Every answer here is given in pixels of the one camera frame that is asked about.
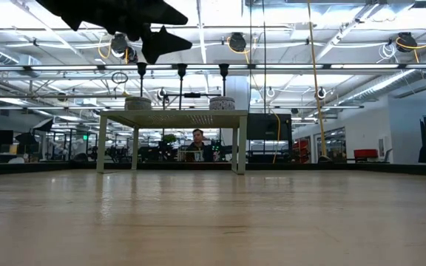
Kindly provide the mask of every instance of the desk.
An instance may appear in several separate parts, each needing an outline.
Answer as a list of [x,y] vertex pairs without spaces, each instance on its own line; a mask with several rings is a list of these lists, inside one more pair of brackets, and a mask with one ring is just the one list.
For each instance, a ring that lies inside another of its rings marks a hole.
[[[112,120],[134,129],[132,157],[138,157],[139,129],[233,129],[233,156],[231,169],[236,174],[246,171],[246,110],[142,110],[142,111],[102,111],[100,118],[100,138],[98,153],[106,149],[107,123]],[[132,169],[138,168],[138,161],[132,161]],[[104,172],[104,161],[96,164],[98,173]]]

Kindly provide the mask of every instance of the ceiling light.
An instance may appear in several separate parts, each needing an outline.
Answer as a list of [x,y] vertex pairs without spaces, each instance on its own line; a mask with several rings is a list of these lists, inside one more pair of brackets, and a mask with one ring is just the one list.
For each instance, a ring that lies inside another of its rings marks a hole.
[[68,116],[68,115],[59,115],[58,117],[60,119],[68,120],[68,121],[82,121],[83,120],[79,117],[73,117],[73,116]]
[[35,71],[64,71],[64,70],[80,70],[80,71],[90,71],[97,70],[97,66],[32,66],[32,70]]
[[5,103],[15,104],[15,105],[27,104],[27,102],[25,102],[23,100],[15,99],[15,98],[0,98],[0,101],[5,102]]
[[39,106],[39,107],[27,107],[29,110],[63,110],[63,106]]
[[107,64],[105,61],[103,61],[103,59],[101,58],[95,58],[95,61],[100,62],[102,64]]
[[426,64],[408,64],[405,68],[408,68],[408,69],[426,69]]
[[332,69],[395,69],[398,64],[333,64]]
[[39,114],[41,114],[41,115],[46,115],[46,116],[48,116],[48,117],[53,116],[53,115],[49,114],[48,112],[44,112],[44,111],[40,111],[40,110],[35,110],[35,112],[37,112],[37,113],[39,113]]
[[[257,69],[265,69],[265,65],[257,65]],[[316,65],[317,69],[322,69],[323,65]],[[268,69],[313,69],[313,64],[268,64]]]
[[22,66],[0,66],[0,71],[23,71],[24,67]]

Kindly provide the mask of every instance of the vertical pole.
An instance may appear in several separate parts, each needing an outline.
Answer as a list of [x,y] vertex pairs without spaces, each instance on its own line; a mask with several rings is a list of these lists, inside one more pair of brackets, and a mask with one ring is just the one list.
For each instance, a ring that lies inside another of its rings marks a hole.
[[248,117],[242,116],[240,118],[240,145],[239,145],[239,158],[237,164],[237,173],[245,174],[246,172],[246,130],[248,128]]
[[53,144],[52,144],[52,160],[55,159],[55,137],[57,137],[56,133],[53,132]]
[[72,139],[73,139],[73,129],[70,129],[70,142],[68,142],[68,160],[72,159]]
[[108,117],[102,115],[100,117],[100,138],[98,142],[98,160],[96,162],[96,172],[103,174],[104,171],[104,152],[106,150],[107,141],[107,124]]
[[88,146],[89,146],[89,132],[87,132],[87,148],[85,149],[86,154],[88,154]]
[[233,150],[231,153],[231,169],[237,173],[237,128],[233,129]]
[[178,109],[181,110],[182,109],[182,97],[183,97],[183,77],[180,77],[180,100],[178,100]]
[[138,169],[138,149],[139,149],[139,127],[134,127],[134,132],[132,133],[132,170]]

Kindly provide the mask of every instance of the yellow cable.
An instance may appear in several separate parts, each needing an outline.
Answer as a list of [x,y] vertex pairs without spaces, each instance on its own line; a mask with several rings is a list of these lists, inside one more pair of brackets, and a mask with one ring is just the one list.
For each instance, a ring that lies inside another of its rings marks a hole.
[[311,41],[311,59],[314,64],[314,80],[315,80],[315,98],[317,99],[317,108],[318,108],[318,119],[319,119],[319,128],[320,133],[322,135],[322,156],[326,156],[326,143],[325,143],[325,130],[323,128],[323,116],[322,116],[322,108],[320,106],[320,100],[318,98],[318,80],[317,80],[317,62],[315,61],[315,45],[314,45],[314,32],[313,25],[311,22],[311,0],[308,0],[308,18],[310,21],[308,22],[310,28],[310,41]]
[[413,53],[415,54],[415,60],[417,60],[417,63],[420,64],[419,55],[417,55],[417,50],[414,49]]
[[98,47],[98,53],[100,54],[100,56],[102,57],[102,58],[104,58],[104,59],[108,59],[108,57],[111,55],[111,41],[109,42],[109,47],[108,47],[108,55],[104,55],[102,52],[101,52],[101,47]]
[[425,48],[425,47],[426,47],[426,45],[423,45],[423,46],[420,46],[420,47],[409,47],[409,46],[407,46],[407,45],[400,44],[400,43],[399,43],[399,40],[400,40],[400,39],[401,39],[400,37],[398,37],[398,38],[396,39],[396,44],[397,44],[397,45],[399,45],[399,46],[401,46],[401,47],[407,48],[407,49],[423,49],[423,48]]

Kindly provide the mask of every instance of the bowl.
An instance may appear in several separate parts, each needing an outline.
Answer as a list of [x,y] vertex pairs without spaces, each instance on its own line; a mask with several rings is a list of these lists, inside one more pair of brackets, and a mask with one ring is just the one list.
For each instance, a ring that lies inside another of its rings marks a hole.
[[234,99],[231,97],[215,97],[210,99],[210,110],[234,110]]
[[125,100],[124,109],[127,111],[152,110],[152,102],[148,98],[128,97]]

